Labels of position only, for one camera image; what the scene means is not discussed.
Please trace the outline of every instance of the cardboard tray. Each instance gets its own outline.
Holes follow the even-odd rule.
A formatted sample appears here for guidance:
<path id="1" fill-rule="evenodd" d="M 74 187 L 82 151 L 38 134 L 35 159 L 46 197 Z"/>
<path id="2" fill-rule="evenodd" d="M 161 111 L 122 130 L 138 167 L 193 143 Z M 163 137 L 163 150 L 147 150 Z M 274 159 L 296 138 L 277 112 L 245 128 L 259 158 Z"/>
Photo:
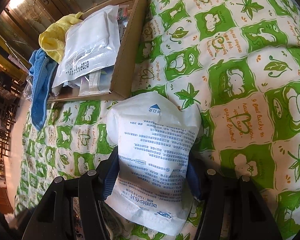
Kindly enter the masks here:
<path id="1" fill-rule="evenodd" d="M 130 97 L 131 85 L 135 67 L 135 58 L 147 10 L 146 0 L 109 0 L 87 12 L 80 19 L 84 20 L 90 14 L 107 5 L 128 4 L 130 15 L 126 31 L 121 41 L 114 72 L 110 84 L 110 93 L 79 97 L 79 88 L 63 87 L 56 97 L 50 96 L 48 102 L 85 101 L 85 100 L 125 100 Z"/>

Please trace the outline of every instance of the clear plastic package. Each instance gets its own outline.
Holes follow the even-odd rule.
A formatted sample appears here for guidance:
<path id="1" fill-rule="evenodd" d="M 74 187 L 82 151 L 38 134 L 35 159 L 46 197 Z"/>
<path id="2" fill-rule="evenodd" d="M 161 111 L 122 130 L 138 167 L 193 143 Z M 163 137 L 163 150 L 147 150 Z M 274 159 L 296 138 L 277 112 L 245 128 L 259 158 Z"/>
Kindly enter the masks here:
<path id="1" fill-rule="evenodd" d="M 67 31 L 65 53 L 52 87 L 114 65 L 120 47 L 118 9 L 108 5 Z"/>
<path id="2" fill-rule="evenodd" d="M 25 99 L 32 101 L 33 76 L 27 76 L 26 81 L 27 81 L 27 84 L 26 84 L 25 89 L 23 90 L 23 96 Z"/>
<path id="3" fill-rule="evenodd" d="M 98 95 L 110 92 L 114 66 L 103 68 L 82 77 L 79 96 Z"/>

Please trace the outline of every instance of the plastic bag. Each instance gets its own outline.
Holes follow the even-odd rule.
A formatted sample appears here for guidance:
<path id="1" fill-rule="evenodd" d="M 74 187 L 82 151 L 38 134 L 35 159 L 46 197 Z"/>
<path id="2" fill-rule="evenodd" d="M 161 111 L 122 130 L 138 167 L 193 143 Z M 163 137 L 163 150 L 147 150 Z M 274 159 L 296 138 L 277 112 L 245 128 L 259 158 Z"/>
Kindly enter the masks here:
<path id="1" fill-rule="evenodd" d="M 108 5 L 67 31 L 65 54 L 52 87 L 114 65 L 120 47 L 118 8 Z"/>
<path id="2" fill-rule="evenodd" d="M 193 202 L 186 172 L 200 124 L 196 105 L 181 112 L 155 91 L 112 106 L 106 129 L 120 172 L 105 202 L 125 219 L 177 235 Z"/>
<path id="3" fill-rule="evenodd" d="M 79 96 L 98 95 L 110 92 L 114 66 L 103 68 L 82 77 Z"/>
<path id="4" fill-rule="evenodd" d="M 27 76 L 26 78 L 27 84 L 25 89 L 23 90 L 23 96 L 25 99 L 32 101 L 32 82 L 33 82 L 33 77 L 32 76 Z"/>

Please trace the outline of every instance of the white package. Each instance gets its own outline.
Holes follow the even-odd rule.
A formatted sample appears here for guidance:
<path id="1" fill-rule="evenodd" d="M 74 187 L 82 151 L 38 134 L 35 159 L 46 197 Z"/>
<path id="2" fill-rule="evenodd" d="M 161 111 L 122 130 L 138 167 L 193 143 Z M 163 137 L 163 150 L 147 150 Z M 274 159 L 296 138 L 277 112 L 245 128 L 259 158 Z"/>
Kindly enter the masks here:
<path id="1" fill-rule="evenodd" d="M 155 91 L 112 106 L 106 129 L 120 172 L 105 202 L 132 222 L 177 235 L 193 202 L 186 171 L 200 124 L 196 105 L 181 112 Z"/>
<path id="2" fill-rule="evenodd" d="M 66 47 L 52 87 L 114 65 L 119 47 L 119 6 L 108 5 L 66 33 Z"/>

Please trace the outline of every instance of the bed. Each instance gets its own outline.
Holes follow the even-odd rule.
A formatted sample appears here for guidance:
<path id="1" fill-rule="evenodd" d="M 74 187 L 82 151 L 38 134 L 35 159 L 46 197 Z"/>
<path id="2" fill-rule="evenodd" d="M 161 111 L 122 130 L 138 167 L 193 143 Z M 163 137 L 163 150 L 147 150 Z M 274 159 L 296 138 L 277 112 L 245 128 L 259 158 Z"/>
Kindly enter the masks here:
<path id="1" fill-rule="evenodd" d="M 291 0 L 148 3 L 132 95 L 157 91 L 180 111 L 197 104 L 202 126 L 193 150 L 224 176 L 251 176 L 283 239 L 292 238 L 300 229 L 296 5 Z M 116 103 L 55 103 L 39 132 L 28 114 L 16 213 L 36 206 L 54 177 L 78 177 L 108 158 L 114 145 L 107 138 L 106 114 Z M 118 215 L 120 239 L 193 239 L 202 209 L 194 200 L 187 223 L 174 237 Z"/>

